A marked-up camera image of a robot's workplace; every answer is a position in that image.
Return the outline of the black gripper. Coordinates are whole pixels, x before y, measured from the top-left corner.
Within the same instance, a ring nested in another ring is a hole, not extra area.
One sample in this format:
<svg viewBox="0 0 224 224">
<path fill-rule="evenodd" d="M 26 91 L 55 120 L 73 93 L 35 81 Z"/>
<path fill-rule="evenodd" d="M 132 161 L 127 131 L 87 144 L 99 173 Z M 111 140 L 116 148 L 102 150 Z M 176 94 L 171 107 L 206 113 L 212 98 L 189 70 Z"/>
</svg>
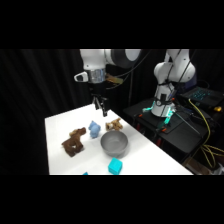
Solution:
<svg viewBox="0 0 224 224">
<path fill-rule="evenodd" d="M 89 84 L 90 92 L 94 96 L 101 96 L 101 105 L 97 97 L 93 97 L 92 103 L 95 105 L 95 109 L 101 109 L 103 111 L 103 116 L 107 116 L 107 112 L 109 110 L 109 99 L 106 97 L 106 84 L 104 82 L 101 83 L 90 83 Z"/>
</svg>

